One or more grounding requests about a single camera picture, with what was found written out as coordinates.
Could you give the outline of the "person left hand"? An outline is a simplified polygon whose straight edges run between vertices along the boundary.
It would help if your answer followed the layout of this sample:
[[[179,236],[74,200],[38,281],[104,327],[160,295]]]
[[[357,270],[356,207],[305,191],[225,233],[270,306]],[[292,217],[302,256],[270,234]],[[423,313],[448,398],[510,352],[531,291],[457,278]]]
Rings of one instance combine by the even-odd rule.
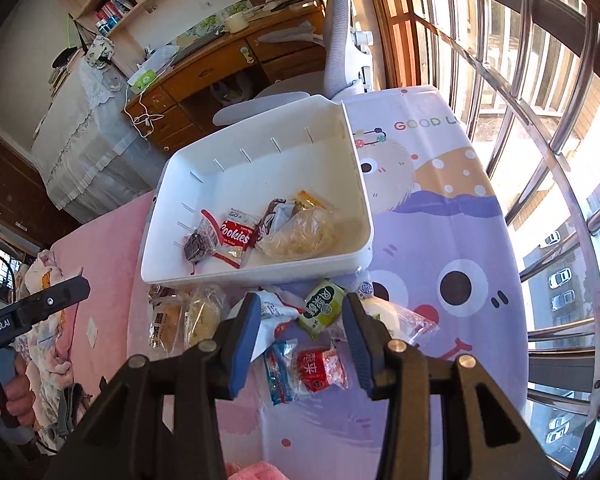
[[[29,378],[26,374],[27,364],[19,353],[15,354],[14,365],[15,377],[4,387],[7,399],[6,410],[18,419],[20,426],[32,427],[35,423],[33,409],[35,395],[31,390]]]

